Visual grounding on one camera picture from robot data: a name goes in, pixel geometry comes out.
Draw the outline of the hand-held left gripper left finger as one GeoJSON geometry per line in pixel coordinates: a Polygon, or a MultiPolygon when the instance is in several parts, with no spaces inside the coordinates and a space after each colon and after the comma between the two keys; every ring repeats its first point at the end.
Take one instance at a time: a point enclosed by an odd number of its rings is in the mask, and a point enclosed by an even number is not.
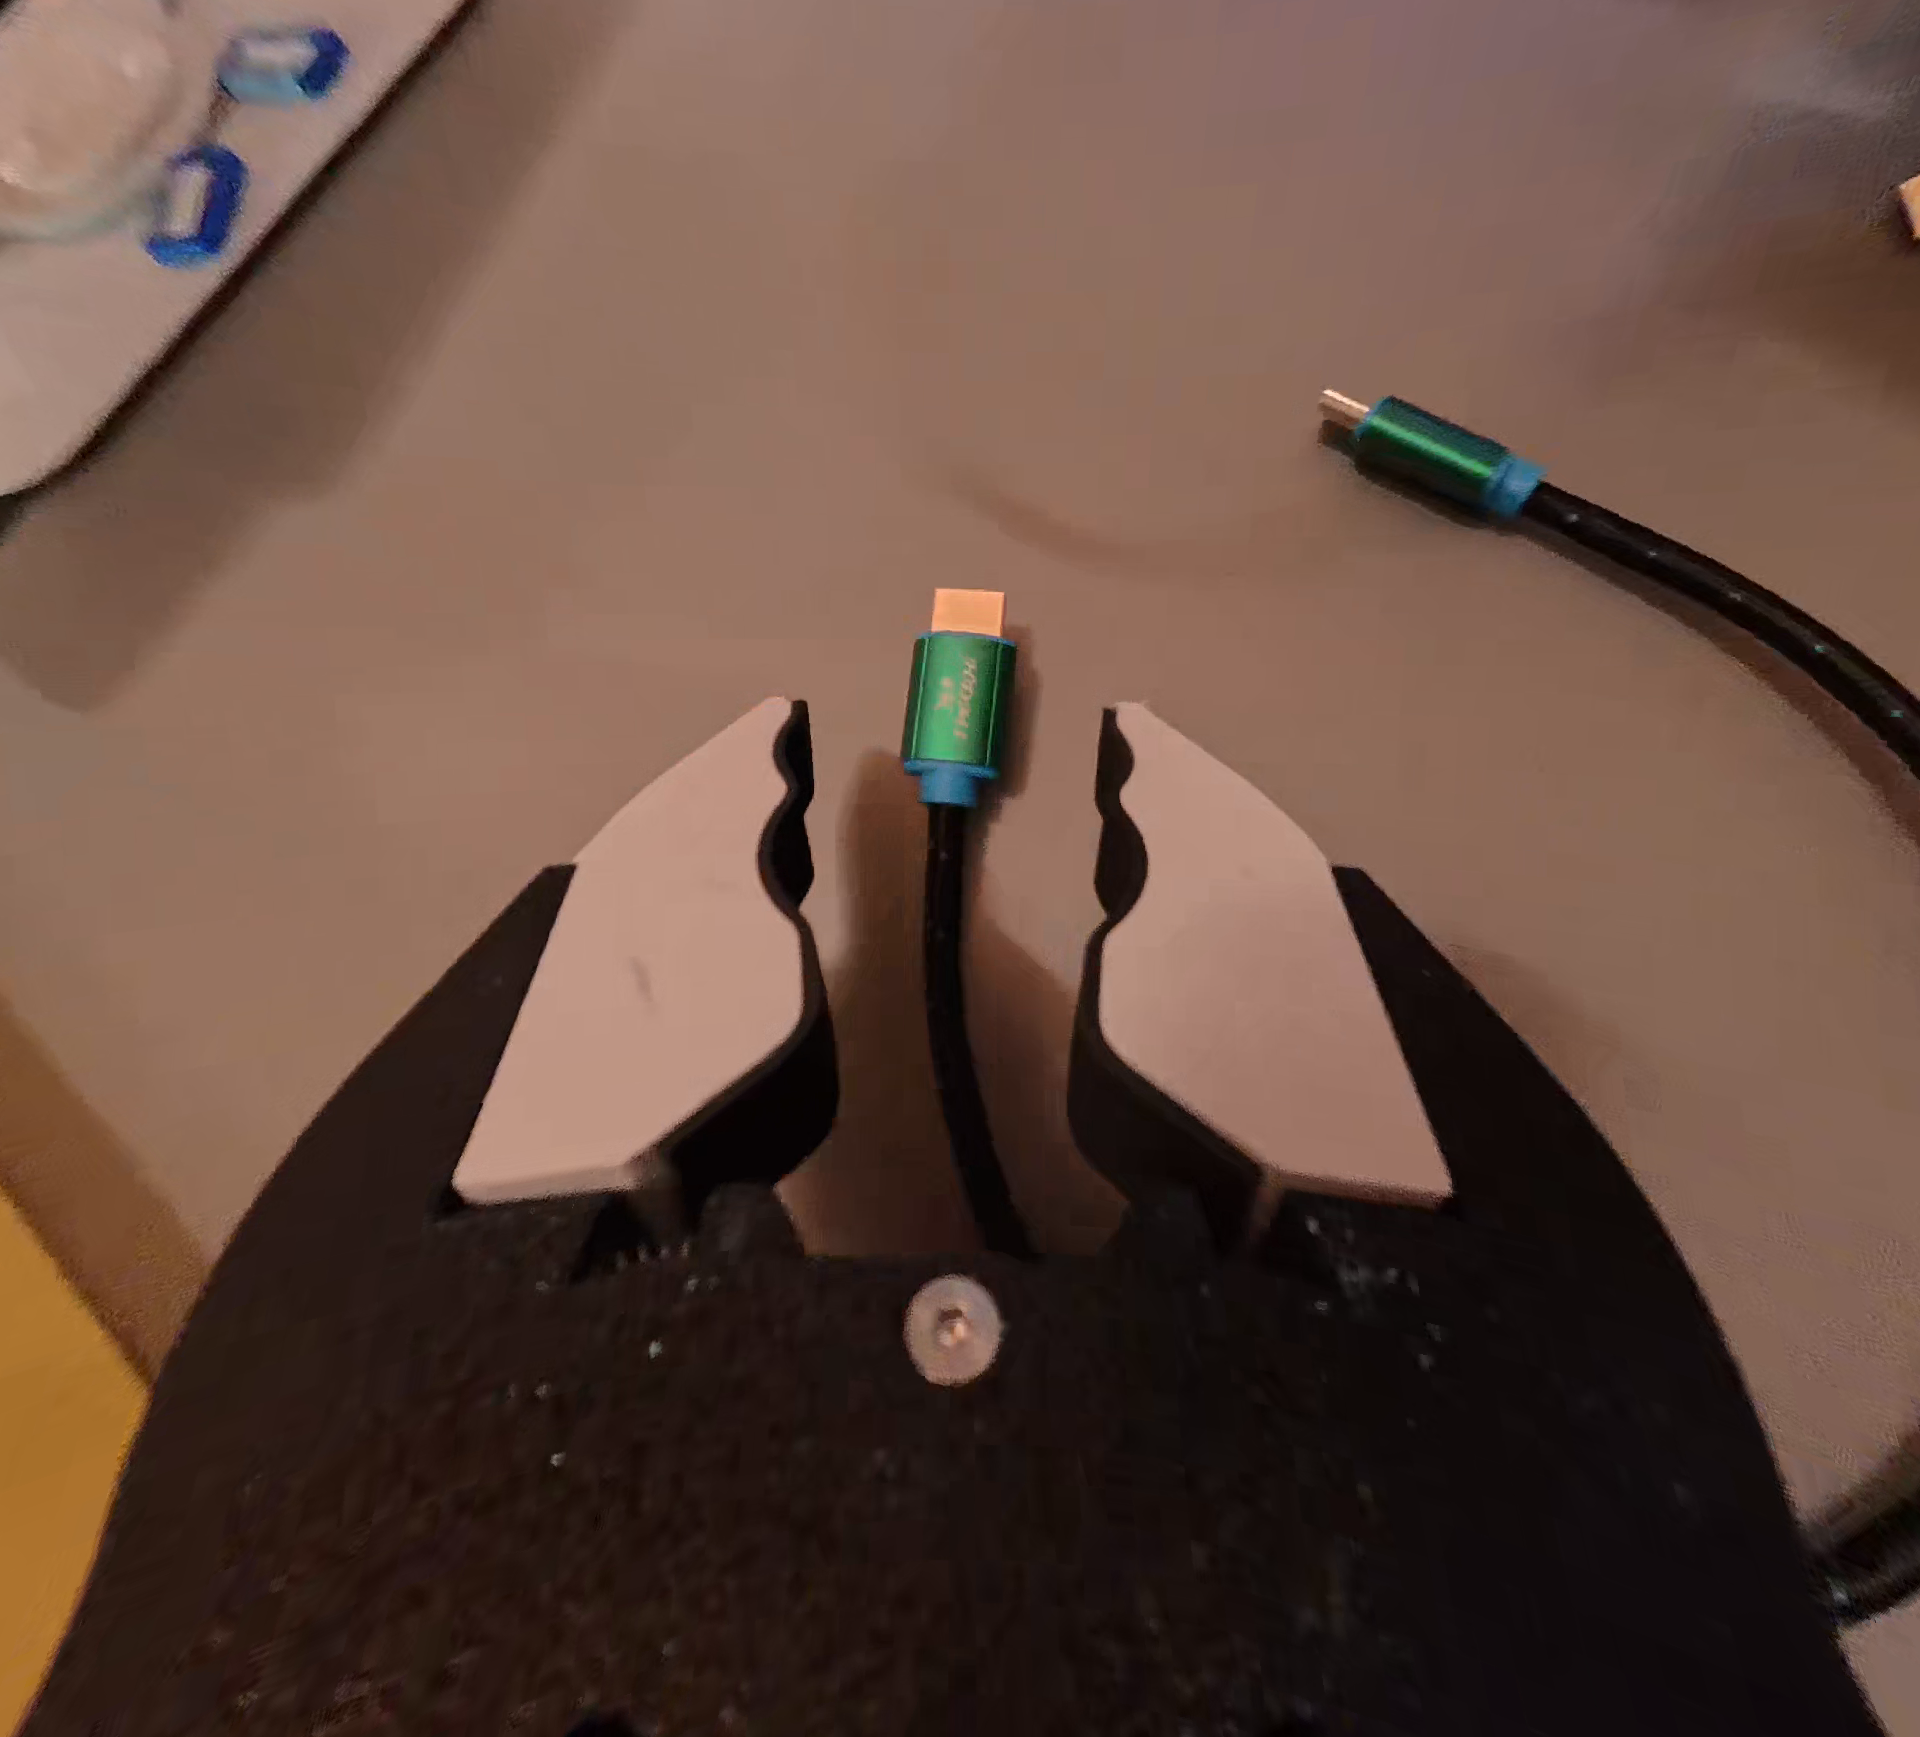
{"type": "Polygon", "coordinates": [[[452,1168],[463,1206],[777,1185],[836,1120],[812,718],[766,698],[580,850],[452,1168]]]}

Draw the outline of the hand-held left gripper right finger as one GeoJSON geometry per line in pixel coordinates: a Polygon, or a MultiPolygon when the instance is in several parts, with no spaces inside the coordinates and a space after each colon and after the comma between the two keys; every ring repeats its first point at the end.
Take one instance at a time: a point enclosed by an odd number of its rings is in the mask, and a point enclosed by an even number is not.
{"type": "Polygon", "coordinates": [[[1213,1244],[1290,1195],[1442,1208],[1454,1175],[1312,839],[1143,703],[1101,718],[1097,927],[1076,992],[1070,1137],[1213,1244]]]}

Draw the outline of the black braided cable green plugs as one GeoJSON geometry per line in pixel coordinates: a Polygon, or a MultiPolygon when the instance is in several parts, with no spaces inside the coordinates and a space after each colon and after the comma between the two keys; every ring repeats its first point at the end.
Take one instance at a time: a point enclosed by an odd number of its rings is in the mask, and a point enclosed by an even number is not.
{"type": "MultiPolygon", "coordinates": [[[[1550,485],[1536,464],[1507,445],[1407,401],[1362,403],[1327,390],[1319,413],[1361,471],[1449,503],[1485,525],[1539,525],[1601,562],[1732,624],[1813,679],[1918,776],[1918,696],[1780,592],[1646,525],[1550,485]]],[[[932,1090],[981,1244],[1030,1261],[1035,1244],[996,1149],[963,999],[965,820],[1002,776],[1014,656],[1002,592],[939,591],[912,646],[900,765],[919,784],[926,811],[922,951],[932,1090]]],[[[1914,1603],[1918,1486],[1907,1484],[1872,1509],[1853,1509],[1834,1535],[1814,1543],[1813,1574],[1832,1622],[1843,1626],[1914,1603]]]]}

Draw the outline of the yellow plastic bin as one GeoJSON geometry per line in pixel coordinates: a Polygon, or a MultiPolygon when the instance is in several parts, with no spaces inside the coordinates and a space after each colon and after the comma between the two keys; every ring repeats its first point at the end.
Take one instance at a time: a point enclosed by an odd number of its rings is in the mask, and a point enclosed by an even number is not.
{"type": "Polygon", "coordinates": [[[100,1549],[147,1386],[2,1200],[2,1732],[16,1735],[100,1549]]]}

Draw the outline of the blue plastic clip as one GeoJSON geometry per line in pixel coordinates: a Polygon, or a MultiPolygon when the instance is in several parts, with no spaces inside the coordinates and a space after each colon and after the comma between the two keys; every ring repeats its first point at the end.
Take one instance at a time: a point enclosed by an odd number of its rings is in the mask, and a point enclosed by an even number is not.
{"type": "Polygon", "coordinates": [[[322,103],[350,68],[347,41],[327,26],[249,26],[216,64],[221,95],[241,106],[322,103]]]}
{"type": "Polygon", "coordinates": [[[249,181],[249,165],[223,144],[177,151],[158,179],[147,257],[162,268],[216,263],[238,226],[249,181]]]}

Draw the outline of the clear round disc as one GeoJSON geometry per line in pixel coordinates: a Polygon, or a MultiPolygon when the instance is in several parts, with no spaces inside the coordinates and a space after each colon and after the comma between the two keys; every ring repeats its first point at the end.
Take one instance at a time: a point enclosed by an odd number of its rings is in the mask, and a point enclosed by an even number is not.
{"type": "Polygon", "coordinates": [[[202,99],[179,0],[2,9],[2,242],[121,213],[202,99]]]}

